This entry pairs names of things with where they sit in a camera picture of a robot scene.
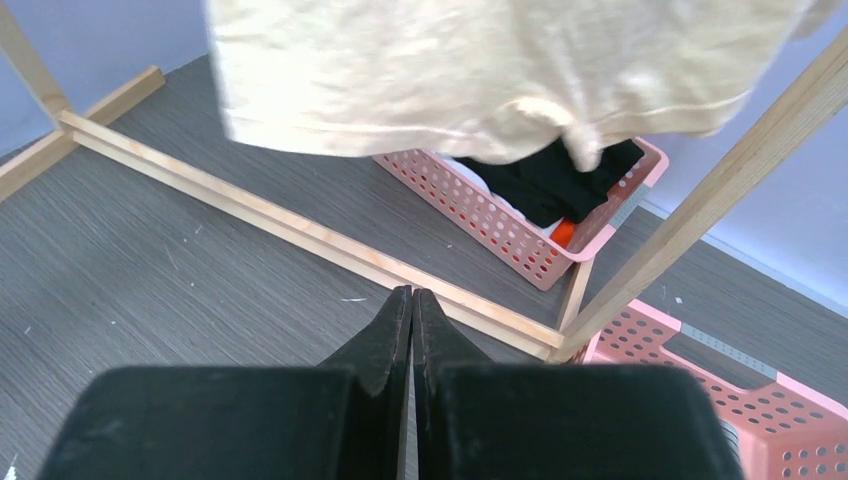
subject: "black object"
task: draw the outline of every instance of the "black object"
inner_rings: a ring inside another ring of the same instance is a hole
[[[38,478],[403,478],[411,350],[424,480],[742,479],[686,372],[499,365],[411,287],[316,367],[107,372]]]
[[[509,202],[527,220],[545,228],[565,217],[580,223],[607,200],[607,192],[633,168],[644,150],[632,140],[603,150],[591,172],[578,172],[561,140],[507,165],[489,165],[472,158],[456,160],[480,175],[492,193]]]

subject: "wooden leg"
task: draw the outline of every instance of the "wooden leg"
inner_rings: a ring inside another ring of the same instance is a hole
[[[71,104],[24,36],[12,13],[0,0],[0,51],[23,80],[32,97],[55,123],[59,112],[70,110]]]
[[[387,288],[432,290],[455,320],[539,358],[562,335],[496,303],[451,285],[322,225],[70,112],[60,115],[73,139],[123,165],[227,212]]]
[[[577,318],[577,313],[580,311],[580,306],[583,304],[583,296],[586,294],[586,287],[589,285],[589,277],[592,275],[592,267],[595,265],[595,257],[574,265],[574,271],[571,272],[571,279],[568,281],[568,287],[565,289],[565,298],[562,300],[562,306],[557,317],[556,330],[563,332]],[[547,360],[552,359],[556,351],[551,351],[551,355]]]
[[[156,67],[150,67],[97,102],[85,116],[100,124],[112,123],[164,84],[165,77],[162,72]],[[0,202],[55,165],[76,147],[77,143],[71,139],[71,135],[59,130],[35,142],[1,165]]]
[[[846,103],[848,27],[578,314],[565,329],[565,340],[553,360],[571,358]]]

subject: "laundry basket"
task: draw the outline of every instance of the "laundry basket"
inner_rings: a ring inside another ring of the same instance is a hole
[[[665,349],[685,335],[773,380],[743,390]],[[750,480],[848,478],[848,409],[772,367],[634,300],[590,342],[583,363],[658,363],[703,385]]]
[[[488,192],[426,150],[375,155],[374,160],[540,290],[575,262],[595,257],[668,168],[668,158],[636,139],[645,156],[609,191],[609,200],[577,225],[562,248]]]

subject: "wooden rack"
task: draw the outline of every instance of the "wooden rack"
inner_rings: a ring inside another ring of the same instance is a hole
[[[165,78],[158,68],[148,68],[87,112],[78,114],[2,0],[0,50],[55,125],[52,133],[0,166],[0,201],[82,145],[386,288],[406,284],[428,288],[456,321],[552,362],[565,362],[577,354],[848,102],[846,28],[579,313],[584,277],[591,264],[585,272],[575,272],[561,321],[554,329],[108,128],[109,123],[164,85]]]

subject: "floor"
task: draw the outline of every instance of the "floor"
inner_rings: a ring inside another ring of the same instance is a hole
[[[206,59],[169,75],[114,127],[553,323],[562,281],[535,290],[370,160],[225,140]],[[658,223],[634,212],[596,262],[589,296]],[[84,149],[0,206],[0,264],[0,473],[14,460],[18,479],[35,476],[75,396],[99,372],[127,364],[314,364],[387,295]],[[846,319],[712,247],[698,243],[641,299],[848,403]],[[498,360],[532,361],[468,334]]]

